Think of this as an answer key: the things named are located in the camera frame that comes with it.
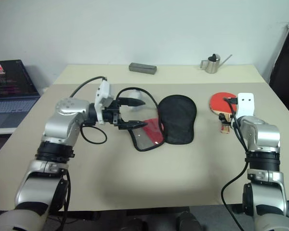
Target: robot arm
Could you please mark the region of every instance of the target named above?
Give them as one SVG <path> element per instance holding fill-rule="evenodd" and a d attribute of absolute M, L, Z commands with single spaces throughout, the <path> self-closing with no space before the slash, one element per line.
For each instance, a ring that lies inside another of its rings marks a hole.
<path fill-rule="evenodd" d="M 244 140 L 250 183 L 244 185 L 243 210 L 252 216 L 256 231 L 289 231 L 284 175 L 279 171 L 280 133 L 254 115 L 254 97 L 239 93 L 236 117 Z"/>
<path fill-rule="evenodd" d="M 83 123 L 95 125 L 108 122 L 119 129 L 140 128 L 141 121 L 124 122 L 121 105 L 142 105 L 143 101 L 129 98 L 113 100 L 110 85 L 103 80 L 95 103 L 66 98 L 57 103 L 47 121 L 35 159 L 29 164 L 20 184 L 15 209 L 0 215 L 0 231 L 40 231 L 50 212 L 62 208 L 68 181 L 68 161 L 74 157 L 73 146 Z"/>

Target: table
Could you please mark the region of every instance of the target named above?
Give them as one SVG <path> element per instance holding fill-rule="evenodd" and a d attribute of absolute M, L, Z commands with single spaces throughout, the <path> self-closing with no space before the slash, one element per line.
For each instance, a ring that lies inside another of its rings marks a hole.
<path fill-rule="evenodd" d="M 129 72 L 127 68 L 67 66 L 0 151 L 0 210 L 13 209 L 17 188 L 56 102 L 70 95 L 82 81 L 97 75 L 107 76 L 116 93 L 133 85 L 148 90 L 158 102 L 172 94 L 190 97 L 197 105 L 195 137 L 187 145 L 166 143 L 138 152 L 128 132 L 110 124 L 99 126 L 108 135 L 103 145 L 89 144 L 79 136 L 75 158 L 69 162 L 70 210 L 221 204 L 220 190 L 241 171 L 245 154 L 233 132 L 219 132 L 220 121 L 209 109 L 211 95 L 220 91 L 254 93 L 256 116 L 280 129 L 281 170 L 289 200 L 289 111 L 252 65 L 224 66 L 214 75 L 194 66 L 159 66 L 154 76 Z M 88 84 L 76 98 L 93 101 L 99 83 Z M 242 202 L 246 182 L 244 175 L 229 186 L 225 191 L 227 203 Z"/>

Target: beige tabletop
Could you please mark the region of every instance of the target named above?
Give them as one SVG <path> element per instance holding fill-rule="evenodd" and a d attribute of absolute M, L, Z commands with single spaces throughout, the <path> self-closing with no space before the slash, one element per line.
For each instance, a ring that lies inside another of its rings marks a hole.
<path fill-rule="evenodd" d="M 40 143 L 45 122 L 57 101 L 70 95 L 78 84 L 55 84 L 0 151 L 0 210 L 13 209 L 14 196 L 28 163 Z M 117 93 L 131 84 L 114 84 Z M 197 105 L 195 137 L 187 145 L 164 144 L 138 152 L 127 131 L 107 124 L 99 126 L 108 135 L 102 145 L 92 145 L 79 136 L 75 158 L 69 162 L 72 193 L 70 210 L 109 210 L 185 205 L 221 204 L 220 190 L 243 168 L 244 150 L 233 131 L 222 134 L 220 121 L 209 109 L 216 92 L 252 92 L 258 118 L 278 126 L 281 133 L 281 170 L 289 200 L 289 111 L 264 82 L 202 84 L 133 84 L 148 90 L 159 102 L 172 94 L 190 97 Z M 97 84 L 84 87 L 76 98 L 94 100 Z M 88 136 L 99 138 L 98 131 Z M 225 191 L 228 203 L 241 203 L 246 175 Z"/>

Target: floor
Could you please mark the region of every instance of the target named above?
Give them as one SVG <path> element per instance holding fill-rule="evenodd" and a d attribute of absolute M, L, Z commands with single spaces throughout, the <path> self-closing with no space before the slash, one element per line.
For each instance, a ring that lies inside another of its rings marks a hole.
<path fill-rule="evenodd" d="M 0 136 L 0 148 L 9 136 Z M 140 218 L 146 221 L 149 231 L 175 231 L 176 218 L 183 211 L 190 211 L 203 227 L 204 231 L 237 231 L 238 227 L 223 205 L 191 206 L 168 209 L 114 210 L 98 213 L 99 219 L 81 220 L 69 218 L 65 231 L 119 231 L 128 220 Z M 246 231 L 253 231 L 253 220 L 244 214 L 235 215 Z M 50 216 L 43 231 L 52 231 L 59 227 L 59 222 Z"/>

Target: laptop keyboard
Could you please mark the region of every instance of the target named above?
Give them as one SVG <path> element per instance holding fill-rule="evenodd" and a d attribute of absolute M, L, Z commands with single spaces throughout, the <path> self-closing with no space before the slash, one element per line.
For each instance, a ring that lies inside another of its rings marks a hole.
<path fill-rule="evenodd" d="M 0 113 L 28 112 L 36 100 L 0 101 Z"/>

